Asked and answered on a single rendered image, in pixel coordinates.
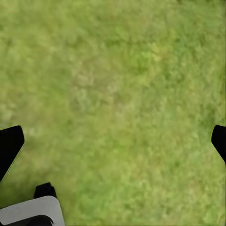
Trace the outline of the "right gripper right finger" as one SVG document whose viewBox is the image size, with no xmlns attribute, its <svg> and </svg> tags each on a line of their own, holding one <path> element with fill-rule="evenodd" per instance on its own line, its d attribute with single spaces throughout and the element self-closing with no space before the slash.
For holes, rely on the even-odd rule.
<svg viewBox="0 0 226 226">
<path fill-rule="evenodd" d="M 216 125 L 211 142 L 226 163 L 226 127 Z"/>
</svg>

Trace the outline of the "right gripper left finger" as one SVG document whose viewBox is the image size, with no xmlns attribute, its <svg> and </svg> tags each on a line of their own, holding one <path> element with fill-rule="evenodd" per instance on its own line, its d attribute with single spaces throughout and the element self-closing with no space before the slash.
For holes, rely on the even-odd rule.
<svg viewBox="0 0 226 226">
<path fill-rule="evenodd" d="M 20 125 L 0 130 L 0 181 L 24 144 Z"/>
</svg>

